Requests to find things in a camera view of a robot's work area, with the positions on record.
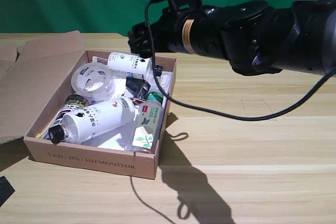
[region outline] black cap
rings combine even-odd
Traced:
[[[156,65],[155,66],[155,75],[160,77],[162,75],[162,70],[163,70],[163,67],[160,66],[160,65]]]
[[[53,144],[58,144],[65,138],[63,127],[60,124],[49,128],[48,135]]]

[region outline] white plastic bottle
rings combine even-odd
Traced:
[[[153,75],[152,60],[143,59],[139,56],[112,52],[107,62],[107,67],[114,71],[126,72],[128,77],[148,80]],[[160,76],[162,66],[156,65],[155,73]]]
[[[164,108],[163,94],[154,84],[151,86],[147,99],[139,107],[136,127],[128,151],[152,152],[160,135]]]
[[[48,131],[55,144],[67,142],[80,144],[94,136],[114,130],[131,122],[135,117],[135,107],[126,97],[113,98],[63,116],[62,124]]]

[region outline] wood grain surface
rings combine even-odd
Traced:
[[[0,34],[0,46],[47,35]],[[82,37],[88,49],[129,51],[118,34]],[[321,78],[243,77],[225,60],[173,55],[177,100],[235,115],[279,111]],[[37,163],[22,141],[0,145],[0,176],[16,190],[0,222],[335,224],[335,94],[334,78],[297,110],[262,122],[172,104],[156,180]]]

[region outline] cardboard flap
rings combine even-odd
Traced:
[[[18,62],[82,51],[85,47],[79,31],[57,34],[27,42]]]
[[[17,46],[14,43],[0,48],[0,78],[15,64]]]
[[[0,48],[0,61],[15,62],[17,56],[17,45],[10,43]]]
[[[87,57],[84,52],[15,63],[0,79],[0,139],[26,135],[64,79],[71,90],[73,68]]]

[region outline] cardboard box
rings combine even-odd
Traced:
[[[35,136],[52,120],[66,97],[73,93],[74,71],[92,56],[108,58],[110,51],[86,50],[80,33],[73,31],[33,40],[16,59],[16,47],[0,50],[0,139],[24,138],[35,161],[68,167],[155,179],[170,102],[167,101],[159,142],[153,154],[109,150],[60,143]],[[175,84],[176,59],[156,57],[171,71],[170,94]]]

